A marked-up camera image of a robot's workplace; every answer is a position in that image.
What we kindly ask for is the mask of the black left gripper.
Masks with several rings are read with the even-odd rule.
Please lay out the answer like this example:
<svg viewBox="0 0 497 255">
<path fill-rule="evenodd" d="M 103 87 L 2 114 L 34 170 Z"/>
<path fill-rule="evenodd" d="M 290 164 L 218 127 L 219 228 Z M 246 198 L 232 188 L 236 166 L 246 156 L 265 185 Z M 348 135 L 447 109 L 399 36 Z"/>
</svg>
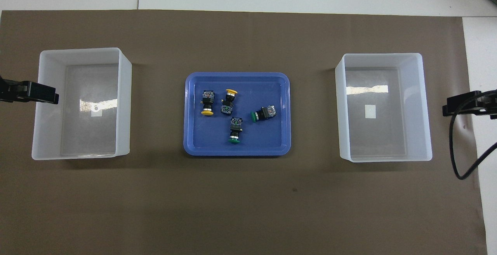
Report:
<svg viewBox="0 0 497 255">
<path fill-rule="evenodd" d="M 24 99 L 19 97 L 20 92 L 24 92 L 24 86 L 26 87 L 24 98 L 29 101 L 55 105 L 59 103 L 60 96 L 54 87 L 32 81 L 24 81 L 23 85 L 22 82 L 5 80 L 2 77 L 0 77 L 0 101 L 24 102 Z"/>
</svg>

